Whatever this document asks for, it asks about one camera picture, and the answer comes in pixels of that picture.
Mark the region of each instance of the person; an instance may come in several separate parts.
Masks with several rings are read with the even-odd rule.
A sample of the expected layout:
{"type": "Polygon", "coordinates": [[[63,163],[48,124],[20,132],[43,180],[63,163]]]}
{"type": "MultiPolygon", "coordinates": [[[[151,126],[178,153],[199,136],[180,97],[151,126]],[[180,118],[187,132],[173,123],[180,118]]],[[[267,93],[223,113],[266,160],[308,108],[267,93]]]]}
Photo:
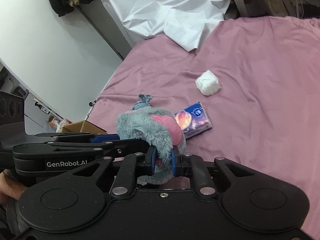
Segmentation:
{"type": "Polygon", "coordinates": [[[4,170],[0,173],[0,240],[15,237],[7,221],[7,205],[12,199],[19,200],[21,194],[27,189],[25,185],[10,177],[9,172],[4,170]]]}

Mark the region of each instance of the white sheet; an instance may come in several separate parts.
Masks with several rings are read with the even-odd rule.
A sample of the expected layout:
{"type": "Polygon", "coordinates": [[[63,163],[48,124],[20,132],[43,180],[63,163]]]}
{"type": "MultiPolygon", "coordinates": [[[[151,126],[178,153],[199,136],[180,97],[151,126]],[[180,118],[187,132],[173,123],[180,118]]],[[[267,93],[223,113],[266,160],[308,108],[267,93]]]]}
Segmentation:
{"type": "Polygon", "coordinates": [[[230,0],[101,0],[133,43],[165,33],[185,50],[197,49],[224,19],[230,0]]]}

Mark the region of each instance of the white tissue ball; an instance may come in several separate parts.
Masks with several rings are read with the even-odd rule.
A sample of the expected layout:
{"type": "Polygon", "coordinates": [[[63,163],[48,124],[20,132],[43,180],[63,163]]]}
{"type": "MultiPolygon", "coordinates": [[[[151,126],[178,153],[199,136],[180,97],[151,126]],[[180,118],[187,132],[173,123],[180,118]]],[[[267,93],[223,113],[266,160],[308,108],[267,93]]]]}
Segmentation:
{"type": "Polygon", "coordinates": [[[205,96],[213,95],[221,88],[218,78],[210,70],[196,79],[196,86],[205,96]]]}

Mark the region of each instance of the stuffed toy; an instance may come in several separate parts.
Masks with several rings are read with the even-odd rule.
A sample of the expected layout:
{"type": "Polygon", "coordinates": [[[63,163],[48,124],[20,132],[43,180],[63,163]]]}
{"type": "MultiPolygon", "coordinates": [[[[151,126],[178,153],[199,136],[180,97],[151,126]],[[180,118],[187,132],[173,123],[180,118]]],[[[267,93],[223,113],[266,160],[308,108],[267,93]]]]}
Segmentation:
{"type": "Polygon", "coordinates": [[[150,95],[142,95],[132,111],[118,116],[116,129],[120,139],[143,139],[157,149],[157,162],[153,176],[141,176],[140,181],[164,184],[172,178],[171,155],[173,146],[180,154],[186,148],[186,139],[174,116],[168,110],[150,106],[150,95]]]}

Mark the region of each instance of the skin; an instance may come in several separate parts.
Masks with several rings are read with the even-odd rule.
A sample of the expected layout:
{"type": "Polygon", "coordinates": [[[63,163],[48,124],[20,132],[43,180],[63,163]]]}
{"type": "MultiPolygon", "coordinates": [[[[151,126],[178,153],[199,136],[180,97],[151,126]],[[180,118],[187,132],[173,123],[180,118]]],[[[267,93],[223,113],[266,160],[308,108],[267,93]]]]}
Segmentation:
{"type": "Polygon", "coordinates": [[[22,183],[9,177],[8,170],[0,173],[0,204],[5,205],[10,198],[19,200],[21,194],[27,189],[22,183]]]}

